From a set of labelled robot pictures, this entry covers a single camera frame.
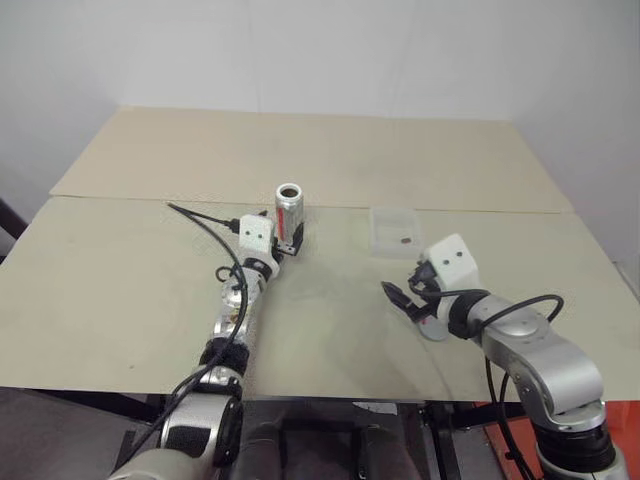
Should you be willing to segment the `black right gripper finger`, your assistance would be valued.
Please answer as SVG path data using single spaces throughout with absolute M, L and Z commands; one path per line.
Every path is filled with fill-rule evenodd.
M 410 319 L 418 318 L 419 308 L 398 286 L 387 281 L 382 281 L 381 286 L 385 295 L 395 307 L 401 310 Z

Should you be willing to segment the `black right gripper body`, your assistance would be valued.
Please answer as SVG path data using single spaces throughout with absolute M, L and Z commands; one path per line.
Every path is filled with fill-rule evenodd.
M 408 279 L 408 286 L 412 293 L 419 297 L 424 305 L 410 308 L 409 318 L 412 321 L 422 321 L 429 316 L 436 317 L 442 291 L 437 281 L 437 274 L 429 261 L 419 263 L 414 273 Z

